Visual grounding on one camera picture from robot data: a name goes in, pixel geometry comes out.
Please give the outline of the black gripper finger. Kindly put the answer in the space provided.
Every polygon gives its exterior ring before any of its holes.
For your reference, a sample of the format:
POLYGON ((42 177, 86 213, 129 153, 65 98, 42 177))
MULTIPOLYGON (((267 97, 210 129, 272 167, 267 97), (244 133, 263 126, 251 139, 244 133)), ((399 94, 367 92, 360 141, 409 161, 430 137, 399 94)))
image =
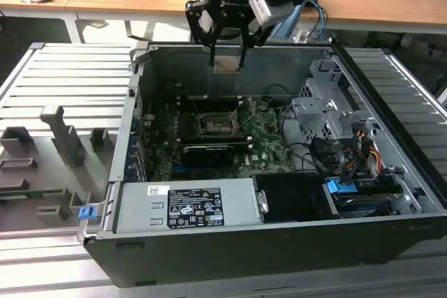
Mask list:
POLYGON ((260 47, 264 45, 265 41, 271 33, 271 27, 267 27, 266 29, 259 27, 254 33, 249 33, 249 24, 254 18, 254 14, 249 14, 249 12, 246 10, 238 13, 238 24, 240 26, 241 33, 241 53, 239 68, 244 67, 247 50, 254 48, 255 46, 260 47))
POLYGON ((214 66, 216 43, 224 29, 224 10, 220 7, 220 0, 188 1, 185 15, 193 40, 210 49, 208 65, 214 66), (200 18, 207 13, 211 18, 211 25, 203 29, 200 18))

